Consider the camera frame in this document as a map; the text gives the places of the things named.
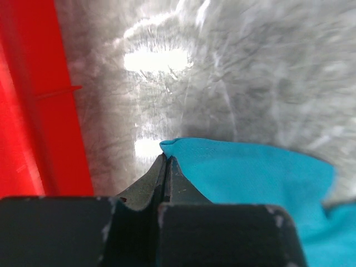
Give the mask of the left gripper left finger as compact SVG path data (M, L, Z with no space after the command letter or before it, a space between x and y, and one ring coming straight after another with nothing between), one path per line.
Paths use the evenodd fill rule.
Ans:
M161 196L161 188L165 181L167 158L158 155L149 170L132 185L116 195L121 201L134 211L147 208L155 196Z

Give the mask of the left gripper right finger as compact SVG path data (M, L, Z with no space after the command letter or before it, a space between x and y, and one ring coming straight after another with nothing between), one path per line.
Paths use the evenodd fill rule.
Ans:
M182 173L177 158L170 157L166 169L166 202L212 204Z

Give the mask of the teal t shirt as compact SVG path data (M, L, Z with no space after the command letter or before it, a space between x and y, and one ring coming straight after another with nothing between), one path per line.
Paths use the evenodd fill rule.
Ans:
M181 138L163 141L167 157L216 204L271 204L296 223L309 266L355 265L355 205L322 204L335 167L268 145Z

